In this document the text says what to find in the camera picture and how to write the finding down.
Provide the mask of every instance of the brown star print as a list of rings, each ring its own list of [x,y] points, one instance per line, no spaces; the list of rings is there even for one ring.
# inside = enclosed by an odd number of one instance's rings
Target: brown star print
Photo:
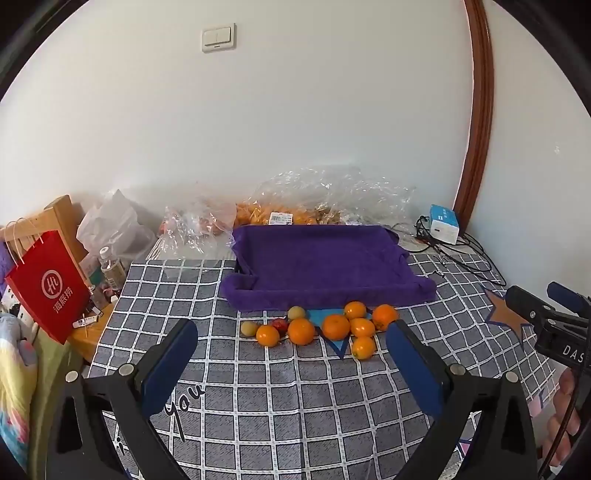
[[[505,303],[505,299],[499,297],[494,292],[484,288],[486,297],[491,301],[493,307],[491,313],[486,318],[485,323],[494,325],[504,325],[509,327],[517,335],[517,339],[523,344],[523,327],[533,326],[530,322],[517,315]]]

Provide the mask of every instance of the red shopping bag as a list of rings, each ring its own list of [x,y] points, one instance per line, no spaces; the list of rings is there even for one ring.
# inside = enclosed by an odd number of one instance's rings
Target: red shopping bag
[[[90,292],[57,231],[45,232],[25,252],[7,281],[33,319],[64,344],[88,305]]]

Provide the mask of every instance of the small orange fruit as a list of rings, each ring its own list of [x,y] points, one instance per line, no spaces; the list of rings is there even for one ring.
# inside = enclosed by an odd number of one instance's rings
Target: small orange fruit
[[[375,327],[381,332],[385,332],[390,322],[394,322],[399,318],[398,311],[391,305],[380,305],[376,307],[371,316]]]
[[[357,360],[366,360],[375,353],[375,342],[371,337],[360,337],[353,341],[351,354]]]
[[[365,318],[365,314],[367,313],[367,308],[365,308],[365,305],[360,301],[350,301],[347,305],[345,305],[343,310],[345,312],[345,316],[349,320]]]
[[[371,337],[375,333],[375,325],[368,319],[351,320],[351,334],[356,337]]]
[[[344,315],[328,315],[322,322],[322,333],[328,340],[342,340],[351,331],[351,325]]]
[[[287,328],[287,336],[291,343],[296,345],[308,345],[314,340],[314,335],[316,335],[316,328],[308,319],[292,320]]]
[[[279,343],[279,332],[272,325],[261,325],[256,331],[256,341],[262,346],[275,346]]]

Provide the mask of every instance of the metal bolt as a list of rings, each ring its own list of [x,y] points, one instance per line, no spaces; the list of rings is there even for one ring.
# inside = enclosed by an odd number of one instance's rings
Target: metal bolt
[[[78,380],[78,372],[76,370],[70,370],[66,373],[66,381],[68,383],[75,382],[76,380]]]
[[[449,371],[454,375],[463,375],[466,373],[466,367],[460,364],[451,364]]]
[[[511,383],[517,383],[519,381],[519,377],[515,372],[507,372],[505,378]]]
[[[119,367],[119,375],[121,375],[122,377],[127,377],[127,375],[131,375],[133,372],[133,364],[123,364]]]

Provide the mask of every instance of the light switch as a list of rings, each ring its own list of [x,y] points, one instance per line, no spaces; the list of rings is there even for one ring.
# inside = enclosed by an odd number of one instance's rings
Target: light switch
[[[201,50],[210,52],[236,46],[236,24],[205,28],[201,34]]]

